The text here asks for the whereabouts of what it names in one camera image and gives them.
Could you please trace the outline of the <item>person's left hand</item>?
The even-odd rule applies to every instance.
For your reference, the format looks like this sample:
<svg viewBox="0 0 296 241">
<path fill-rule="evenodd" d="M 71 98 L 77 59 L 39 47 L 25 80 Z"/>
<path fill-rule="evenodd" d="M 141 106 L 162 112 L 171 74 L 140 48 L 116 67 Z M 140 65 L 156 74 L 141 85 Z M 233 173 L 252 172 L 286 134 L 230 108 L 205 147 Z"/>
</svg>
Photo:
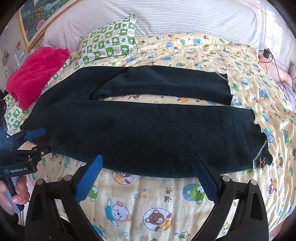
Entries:
<svg viewBox="0 0 296 241">
<path fill-rule="evenodd" d="M 8 199 L 5 197 L 7 190 L 6 184 L 1 181 L 1 207 L 8 214 L 14 215 L 15 212 Z M 29 198 L 30 193 L 27 187 L 27 177 L 20 176 L 16 182 L 16 194 L 12 197 L 12 201 L 14 204 L 24 205 L 29 201 Z"/>
</svg>

